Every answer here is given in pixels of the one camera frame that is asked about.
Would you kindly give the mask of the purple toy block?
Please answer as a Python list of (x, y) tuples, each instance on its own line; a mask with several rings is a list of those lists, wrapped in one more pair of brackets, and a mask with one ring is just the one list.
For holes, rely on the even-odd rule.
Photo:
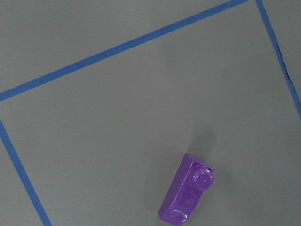
[(158, 211), (160, 220), (173, 226), (184, 225), (203, 192), (212, 186), (213, 171), (186, 153)]

